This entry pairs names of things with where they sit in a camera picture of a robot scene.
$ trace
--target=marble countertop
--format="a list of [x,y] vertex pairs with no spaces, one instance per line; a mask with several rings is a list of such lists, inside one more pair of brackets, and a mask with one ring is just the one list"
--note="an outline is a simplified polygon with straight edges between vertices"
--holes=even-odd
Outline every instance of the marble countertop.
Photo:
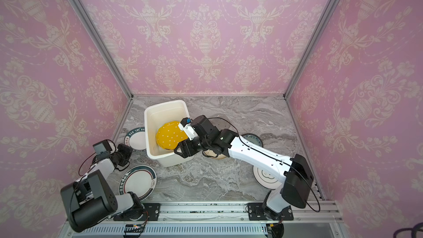
[[[258,135],[268,150],[287,156],[304,155],[288,106],[281,96],[135,97],[117,143],[123,143],[130,130],[144,127],[147,107],[177,99],[186,102],[192,118],[222,117],[241,134]],[[191,161],[161,167],[145,152],[134,152],[130,161],[129,168],[122,172],[115,170],[107,178],[115,194],[119,193],[119,182],[126,171],[141,164],[152,167],[157,174],[156,188],[147,200],[263,200],[269,191],[257,183],[251,164],[234,158],[215,160],[199,153]]]

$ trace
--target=yellow plate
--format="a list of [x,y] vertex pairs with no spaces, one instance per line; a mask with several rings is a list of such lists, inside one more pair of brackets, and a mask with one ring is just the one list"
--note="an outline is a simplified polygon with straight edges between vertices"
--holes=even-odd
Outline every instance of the yellow plate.
[[171,121],[159,128],[156,134],[156,142],[161,148],[173,151],[188,136],[179,129],[179,121]]

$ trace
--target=floral wallpaper pattern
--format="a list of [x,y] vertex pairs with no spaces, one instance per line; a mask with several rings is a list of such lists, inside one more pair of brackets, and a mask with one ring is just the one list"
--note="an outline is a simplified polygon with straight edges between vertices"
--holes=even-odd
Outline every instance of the floral wallpaper pattern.
[[134,94],[282,94],[327,0],[82,0]]
[[1,0],[0,55],[0,228],[56,237],[60,189],[127,98],[67,0]]
[[289,102],[351,237],[423,219],[422,0],[340,0]]

